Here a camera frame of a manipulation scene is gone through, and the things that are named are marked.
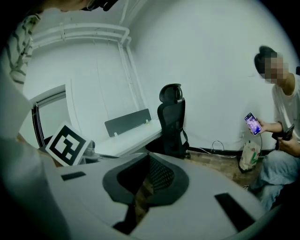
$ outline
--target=power outlet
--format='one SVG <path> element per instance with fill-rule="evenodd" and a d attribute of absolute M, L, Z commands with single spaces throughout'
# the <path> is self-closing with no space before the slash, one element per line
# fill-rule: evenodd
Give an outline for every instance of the power outlet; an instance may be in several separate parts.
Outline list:
<path fill-rule="evenodd" d="M 243 139 L 245 137 L 245 131 L 240 131 L 240 139 Z"/>

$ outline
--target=white t-shirt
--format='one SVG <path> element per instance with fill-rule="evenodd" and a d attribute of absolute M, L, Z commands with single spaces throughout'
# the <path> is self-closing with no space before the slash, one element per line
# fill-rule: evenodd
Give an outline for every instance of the white t-shirt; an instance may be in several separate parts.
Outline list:
<path fill-rule="evenodd" d="M 294 76 L 296 81 L 292 95 L 285 95 L 277 85 L 272 89 L 275 104 L 274 121 L 281 122 L 284 131 L 294 124 L 293 133 L 300 143 L 300 76 Z"/>

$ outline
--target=phone screen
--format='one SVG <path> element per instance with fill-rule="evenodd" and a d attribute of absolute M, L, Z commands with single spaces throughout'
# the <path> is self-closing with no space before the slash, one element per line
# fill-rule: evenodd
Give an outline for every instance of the phone screen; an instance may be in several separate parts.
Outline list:
<path fill-rule="evenodd" d="M 259 134 L 259 132 L 262 130 L 261 125 L 258 123 L 258 121 L 256 120 L 256 118 L 253 116 L 252 113 L 249 113 L 245 117 L 245 121 L 254 135 Z"/>

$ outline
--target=jeans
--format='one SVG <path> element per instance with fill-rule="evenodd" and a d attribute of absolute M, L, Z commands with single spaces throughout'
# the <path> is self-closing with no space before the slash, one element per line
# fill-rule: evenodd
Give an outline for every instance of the jeans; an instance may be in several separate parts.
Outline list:
<path fill-rule="evenodd" d="M 297 180 L 299 171 L 300 158 L 274 150 L 264 158 L 257 179 L 248 189 L 258 197 L 266 211 L 269 211 L 284 185 Z"/>

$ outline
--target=floor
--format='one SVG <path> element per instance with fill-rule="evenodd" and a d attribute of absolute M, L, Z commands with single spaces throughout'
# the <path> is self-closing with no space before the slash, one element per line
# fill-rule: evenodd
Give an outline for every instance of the floor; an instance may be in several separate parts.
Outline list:
<path fill-rule="evenodd" d="M 260 158 L 255 169 L 247 173 L 241 173 L 239 170 L 239 158 L 237 157 L 230 158 L 227 156 L 218 156 L 193 151 L 190 151 L 190 154 L 191 159 L 186 158 L 184 161 L 217 170 L 241 186 L 250 184 L 257 177 L 262 167 L 262 158 Z"/>

